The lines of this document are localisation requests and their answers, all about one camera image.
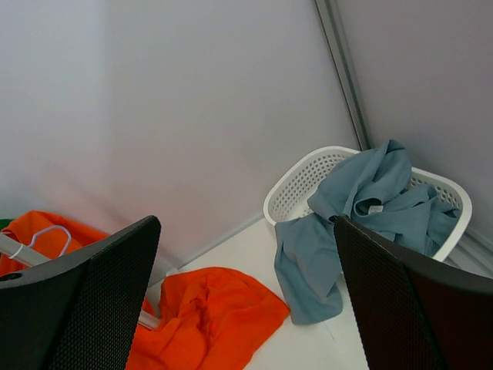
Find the grey-blue t shirt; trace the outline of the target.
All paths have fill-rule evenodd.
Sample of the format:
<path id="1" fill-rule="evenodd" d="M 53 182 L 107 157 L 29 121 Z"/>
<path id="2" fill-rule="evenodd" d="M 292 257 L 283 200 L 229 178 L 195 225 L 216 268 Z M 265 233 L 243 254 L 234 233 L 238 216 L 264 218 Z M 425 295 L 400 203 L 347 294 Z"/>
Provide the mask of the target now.
<path id="1" fill-rule="evenodd" d="M 413 166 L 405 147 L 389 140 L 339 162 L 307 200 L 311 214 L 274 225 L 274 270 L 296 325 L 339 315 L 343 300 L 334 236 L 338 217 L 433 257 L 454 228 L 459 210 L 425 183 L 408 188 Z"/>

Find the orange t shirt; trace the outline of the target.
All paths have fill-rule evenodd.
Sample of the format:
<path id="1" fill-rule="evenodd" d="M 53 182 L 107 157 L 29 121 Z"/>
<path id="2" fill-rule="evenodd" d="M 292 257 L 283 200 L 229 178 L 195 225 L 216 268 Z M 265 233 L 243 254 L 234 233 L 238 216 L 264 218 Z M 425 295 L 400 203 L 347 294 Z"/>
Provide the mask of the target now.
<path id="1" fill-rule="evenodd" d="M 49 212 L 30 210 L 1 232 L 29 244 L 33 235 L 55 225 L 71 235 L 67 253 L 108 235 Z M 41 235 L 33 249 L 50 259 L 67 240 L 61 230 Z M 290 310 L 255 278 L 224 267 L 207 267 L 167 277 L 159 308 L 143 310 L 160 318 L 156 329 L 137 326 L 128 369 L 242 369 L 255 351 L 283 324 Z"/>

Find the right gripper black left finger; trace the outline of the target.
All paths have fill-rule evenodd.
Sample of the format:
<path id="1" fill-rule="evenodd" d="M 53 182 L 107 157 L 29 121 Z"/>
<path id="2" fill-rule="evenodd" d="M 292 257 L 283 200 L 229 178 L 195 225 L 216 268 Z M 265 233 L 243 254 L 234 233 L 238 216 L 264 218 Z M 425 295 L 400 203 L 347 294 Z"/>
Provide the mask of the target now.
<path id="1" fill-rule="evenodd" d="M 1 278 L 3 369 L 124 369 L 161 223 L 148 216 Z"/>

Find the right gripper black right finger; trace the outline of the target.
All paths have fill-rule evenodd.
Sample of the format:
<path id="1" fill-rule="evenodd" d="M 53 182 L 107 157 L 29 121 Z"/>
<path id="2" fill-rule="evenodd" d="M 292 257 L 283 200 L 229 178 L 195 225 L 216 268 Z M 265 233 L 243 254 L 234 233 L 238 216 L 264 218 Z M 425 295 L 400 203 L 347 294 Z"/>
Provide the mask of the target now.
<path id="1" fill-rule="evenodd" d="M 334 235 L 371 369 L 490 369 L 492 280 L 402 247 L 347 217 Z"/>

